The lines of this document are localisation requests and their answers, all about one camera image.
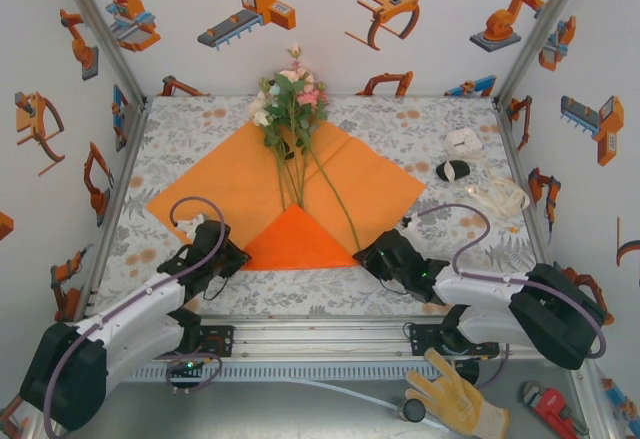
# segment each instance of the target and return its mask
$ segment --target white wall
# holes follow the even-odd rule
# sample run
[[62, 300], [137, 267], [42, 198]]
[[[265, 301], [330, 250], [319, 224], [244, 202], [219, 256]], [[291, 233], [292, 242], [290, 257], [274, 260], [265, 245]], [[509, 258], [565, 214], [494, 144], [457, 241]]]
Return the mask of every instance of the white wall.
[[[53, 323], [56, 304], [49, 269], [63, 264], [102, 229], [95, 223], [83, 164], [89, 141], [102, 151], [116, 180], [125, 150], [116, 153], [111, 101], [116, 75], [103, 51], [99, 74], [83, 82], [71, 50], [71, 35], [60, 24], [60, 8], [78, 12], [73, 0], [0, 0], [0, 211], [15, 221], [15, 230], [0, 241], [0, 406], [17, 392], [44, 330]], [[78, 26], [88, 45], [96, 45], [90, 30]], [[38, 177], [49, 159], [27, 135], [16, 132], [14, 94], [35, 91], [57, 108], [65, 131], [50, 141], [65, 159]], [[45, 115], [48, 132], [55, 127]], [[94, 166], [92, 177], [101, 189], [104, 174]], [[78, 287], [91, 271], [96, 249], [85, 257], [83, 270], [72, 280]]]
[[[615, 261], [617, 216], [622, 242], [640, 239], [638, 8], [640, 0], [570, 0], [561, 17], [577, 18], [568, 56], [555, 72], [532, 65], [516, 94], [533, 98], [531, 139], [520, 153], [526, 172], [539, 166], [562, 183], [551, 252], [564, 267], [594, 276], [604, 290], [616, 322], [604, 328], [609, 349], [599, 364], [636, 403], [640, 253], [625, 255], [619, 268]], [[567, 95], [598, 110], [613, 94], [624, 106], [625, 125], [618, 133], [616, 157], [602, 167], [590, 134], [560, 118], [560, 99]], [[516, 141], [522, 122], [513, 129]]]
[[[95, 0], [102, 8], [112, 0]], [[305, 62], [333, 92], [355, 93], [370, 77], [383, 72], [415, 73], [409, 94], [443, 94], [466, 80], [495, 74], [496, 91], [524, 40], [487, 53], [469, 41], [485, 28], [487, 18], [510, 0], [420, 0], [421, 16], [404, 41], [380, 30], [380, 51], [351, 39], [344, 31], [366, 37], [371, 13], [357, 0], [281, 0], [296, 9], [291, 31], [269, 24], [245, 32], [219, 51], [197, 42], [210, 27], [241, 9], [240, 0], [142, 0], [156, 17], [162, 39], [142, 52], [123, 50], [146, 94], [161, 90], [162, 78], [177, 79], [216, 94], [257, 90], [257, 79], [287, 65], [285, 49], [300, 43]], [[111, 16], [103, 9], [105, 20]], [[402, 25], [408, 14], [396, 18]], [[533, 11], [523, 7], [515, 30], [525, 39], [533, 28]], [[396, 30], [401, 26], [393, 23]], [[395, 85], [380, 87], [393, 92]]]

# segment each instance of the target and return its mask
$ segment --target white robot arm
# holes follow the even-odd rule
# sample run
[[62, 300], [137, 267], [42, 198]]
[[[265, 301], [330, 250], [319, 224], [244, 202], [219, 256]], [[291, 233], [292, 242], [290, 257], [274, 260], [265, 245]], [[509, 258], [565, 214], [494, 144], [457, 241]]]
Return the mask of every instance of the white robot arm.
[[140, 366], [164, 353], [194, 352], [201, 340], [200, 316], [182, 306], [205, 291], [214, 276], [229, 278], [250, 258], [228, 239], [229, 232], [217, 221], [204, 221], [193, 244], [183, 246], [136, 291], [75, 325], [60, 322], [47, 329], [20, 396], [73, 431]]
[[[462, 354], [487, 342], [518, 344], [574, 370], [586, 357], [604, 353], [604, 311], [547, 264], [502, 275], [456, 270], [455, 260], [424, 259], [396, 229], [354, 258], [379, 280], [395, 279], [419, 301], [454, 305], [440, 326], [448, 351]], [[590, 355], [596, 336], [600, 351]]]

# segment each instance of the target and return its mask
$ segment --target glove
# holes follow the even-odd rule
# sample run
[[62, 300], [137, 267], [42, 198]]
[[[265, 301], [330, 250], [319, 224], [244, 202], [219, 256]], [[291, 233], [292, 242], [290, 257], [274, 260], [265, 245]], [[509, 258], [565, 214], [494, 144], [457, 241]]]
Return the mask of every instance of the glove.
[[489, 404], [475, 387], [462, 379], [444, 358], [429, 349], [424, 358], [442, 374], [431, 382], [416, 371], [406, 379], [415, 389], [407, 389], [407, 399], [418, 399], [445, 425], [459, 434], [480, 439], [504, 439], [509, 411]]

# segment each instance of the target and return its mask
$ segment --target green flower stem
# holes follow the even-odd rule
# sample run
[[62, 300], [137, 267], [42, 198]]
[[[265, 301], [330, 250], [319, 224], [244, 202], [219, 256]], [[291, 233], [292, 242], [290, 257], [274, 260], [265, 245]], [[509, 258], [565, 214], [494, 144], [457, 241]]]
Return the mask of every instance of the green flower stem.
[[[276, 161], [278, 163], [278, 169], [283, 170], [285, 167], [287, 168], [287, 171], [289, 171], [289, 168], [284, 164], [284, 157], [281, 156], [281, 151], [274, 149], [273, 151], [276, 155]], [[289, 182], [287, 181], [287, 178], [284, 178], [284, 182], [287, 184], [287, 189], [289, 191], [289, 196], [291, 197], [291, 199], [293, 200], [295, 198], [295, 200], [297, 201], [298, 199], [298, 195], [295, 193], [295, 189], [292, 190], [291, 186], [292, 184], [289, 184]]]
[[278, 186], [280, 189], [280, 202], [282, 203], [282, 212], [284, 212], [287, 209], [287, 206], [286, 206], [286, 203], [284, 202], [284, 191], [282, 190], [282, 169], [280, 169], [280, 165], [278, 164], [277, 158], [276, 158], [276, 169], [278, 170]]
[[293, 199], [295, 197], [296, 202], [300, 204], [300, 198], [298, 197], [296, 183], [293, 180], [293, 174], [291, 174], [291, 169], [289, 169], [289, 164], [287, 164], [286, 160], [284, 161], [284, 167], [287, 169], [287, 173], [289, 174], [289, 179], [291, 180], [291, 187], [293, 188], [293, 196], [291, 196], [291, 198]]
[[307, 173], [307, 157], [309, 156], [307, 148], [302, 153], [302, 176], [300, 178], [300, 207], [304, 209], [304, 178]]
[[[295, 111], [296, 111], [296, 98], [295, 96], [293, 96], [291, 100], [291, 105], [289, 106], [289, 120], [291, 121], [291, 136], [294, 139], [296, 138]], [[302, 195], [302, 184], [300, 182], [300, 170], [298, 168], [298, 158], [295, 156], [295, 153], [293, 157], [293, 162], [295, 163], [295, 166], [296, 166], [296, 179], [297, 179], [297, 186], [298, 186], [298, 205], [300, 206], [301, 209], [304, 209], [304, 199], [303, 199], [304, 196]]]
[[338, 194], [338, 190], [329, 179], [329, 176], [327, 176], [327, 173], [324, 170], [324, 167], [322, 167], [322, 164], [320, 164], [320, 161], [318, 160], [318, 156], [316, 156], [315, 151], [311, 147], [311, 141], [307, 137], [304, 137], [303, 141], [307, 146], [307, 150], [309, 151], [309, 153], [311, 153], [311, 157], [313, 157], [313, 160], [316, 161], [316, 164], [318, 164], [318, 169], [320, 169], [320, 172], [322, 173], [324, 178], [327, 180], [327, 184], [329, 184], [329, 187], [331, 188], [333, 193], [336, 195], [336, 199], [340, 203], [340, 207], [342, 207], [342, 210], [344, 211], [344, 215], [347, 216], [347, 220], [349, 221], [349, 226], [351, 227], [351, 233], [353, 234], [353, 239], [356, 242], [356, 247], [358, 248], [358, 251], [361, 251], [362, 248], [360, 247], [360, 241], [358, 240], [358, 233], [356, 232], [356, 227], [353, 225], [353, 221], [351, 220], [349, 211], [347, 211], [347, 206], [345, 206], [344, 202], [342, 202], [342, 199], [340, 198], [340, 194]]

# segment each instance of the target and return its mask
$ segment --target floral tablecloth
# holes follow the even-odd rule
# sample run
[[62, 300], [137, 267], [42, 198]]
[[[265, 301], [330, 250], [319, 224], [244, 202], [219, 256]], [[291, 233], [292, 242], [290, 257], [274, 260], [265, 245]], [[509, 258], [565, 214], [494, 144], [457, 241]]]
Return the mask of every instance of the floral tablecloth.
[[[158, 97], [154, 99], [138, 151], [106, 270], [93, 311], [103, 310], [145, 282], [182, 243], [145, 208], [159, 192], [229, 137], [247, 120], [251, 97]], [[455, 129], [470, 127], [483, 142], [483, 159], [493, 172], [511, 171], [489, 98], [332, 97], [329, 121], [366, 142], [426, 184], [409, 213], [445, 202], [462, 202], [487, 213], [492, 229], [460, 264], [510, 272], [534, 264], [522, 215], [500, 221], [464, 191], [440, 180], [435, 168], [446, 158], [443, 140]], [[465, 183], [486, 180], [472, 165]], [[420, 251], [425, 257], [451, 259], [455, 251], [482, 233], [479, 216], [445, 209], [422, 217]], [[211, 297], [222, 282], [214, 279]], [[397, 283], [390, 288], [401, 289]], [[195, 298], [189, 308], [199, 314], [253, 316], [392, 316], [441, 312], [423, 308], [411, 296], [383, 289], [364, 269], [238, 272], [213, 302]]]

